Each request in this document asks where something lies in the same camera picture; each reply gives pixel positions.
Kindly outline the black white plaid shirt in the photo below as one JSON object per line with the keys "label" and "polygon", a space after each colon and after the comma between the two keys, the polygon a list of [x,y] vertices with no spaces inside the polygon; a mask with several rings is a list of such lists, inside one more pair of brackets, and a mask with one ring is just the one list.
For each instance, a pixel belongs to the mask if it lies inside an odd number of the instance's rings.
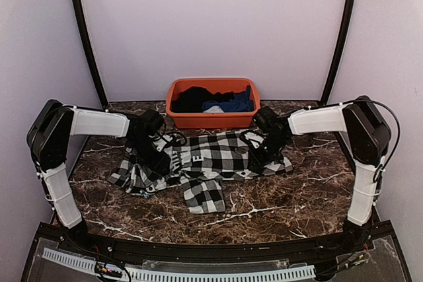
{"label": "black white plaid shirt", "polygon": [[222,181],[251,180],[292,170],[292,163],[282,153],[280,164],[258,172],[249,170],[249,149],[242,148],[239,140],[244,130],[189,137],[183,146],[164,149],[162,152],[171,158],[170,173],[166,176],[151,171],[136,150],[128,147],[119,167],[107,180],[128,194],[145,198],[180,186],[189,212],[222,213],[225,211]]}

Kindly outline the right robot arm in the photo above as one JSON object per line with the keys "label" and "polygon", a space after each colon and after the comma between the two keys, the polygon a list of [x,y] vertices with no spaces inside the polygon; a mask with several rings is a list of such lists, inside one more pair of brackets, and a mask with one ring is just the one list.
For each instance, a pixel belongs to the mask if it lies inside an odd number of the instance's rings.
{"label": "right robot arm", "polygon": [[382,175],[391,161],[401,137],[392,131],[380,109],[399,122],[394,111],[368,96],[323,106],[308,106],[277,115],[266,106],[257,111],[253,122],[263,133],[260,142],[242,140],[249,146],[249,169],[283,160],[282,150],[294,135],[333,132],[344,134],[355,175],[352,200],[347,213],[348,227],[337,238],[337,245],[345,252],[352,251],[363,240],[363,227],[371,218],[372,209],[380,194]]}

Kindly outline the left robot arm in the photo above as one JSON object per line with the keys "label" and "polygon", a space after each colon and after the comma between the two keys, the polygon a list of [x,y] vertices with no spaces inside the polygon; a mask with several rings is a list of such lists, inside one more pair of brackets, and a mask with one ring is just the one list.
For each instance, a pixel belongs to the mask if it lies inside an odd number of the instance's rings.
{"label": "left robot arm", "polygon": [[75,202],[69,183],[67,159],[74,137],[103,136],[125,139],[135,151],[135,161],[147,169],[152,181],[170,172],[170,157],[165,147],[171,138],[160,130],[163,117],[152,109],[137,116],[48,100],[31,125],[26,143],[44,189],[46,200],[56,212],[59,223],[69,229],[68,243],[79,253],[93,248],[93,238],[83,229],[85,220]]}

